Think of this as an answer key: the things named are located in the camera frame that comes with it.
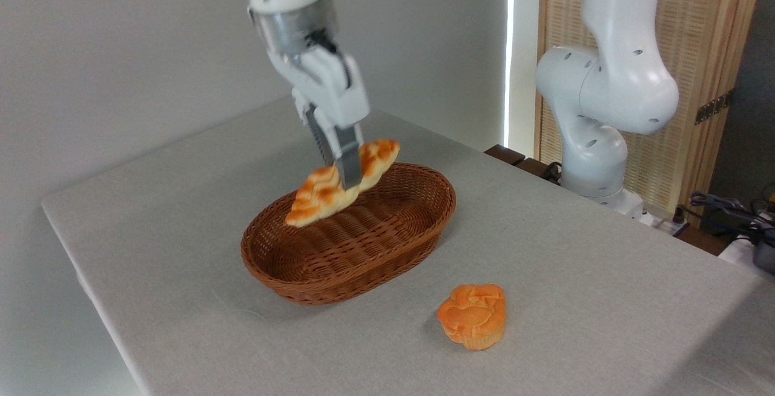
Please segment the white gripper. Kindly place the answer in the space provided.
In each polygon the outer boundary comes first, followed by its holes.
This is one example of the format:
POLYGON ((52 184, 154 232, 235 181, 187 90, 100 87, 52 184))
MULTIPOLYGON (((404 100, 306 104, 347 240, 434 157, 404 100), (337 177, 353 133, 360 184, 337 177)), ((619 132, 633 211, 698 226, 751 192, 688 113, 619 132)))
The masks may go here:
POLYGON ((363 176, 359 149, 364 142, 358 123, 368 117, 370 104, 354 58, 321 45, 298 56, 274 51, 268 56, 294 91, 307 98, 294 101, 294 105, 326 166, 337 167, 345 191, 358 187, 363 176), (326 135, 329 129, 330 143, 326 135))

